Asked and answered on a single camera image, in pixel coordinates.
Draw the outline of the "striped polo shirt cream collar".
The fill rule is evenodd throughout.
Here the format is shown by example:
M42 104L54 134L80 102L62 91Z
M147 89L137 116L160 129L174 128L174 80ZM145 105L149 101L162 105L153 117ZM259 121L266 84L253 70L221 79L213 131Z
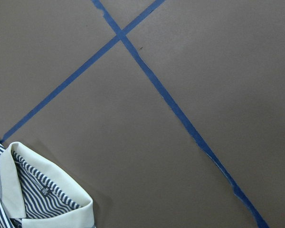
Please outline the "striped polo shirt cream collar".
M94 228L93 199L20 142L0 143L0 228Z

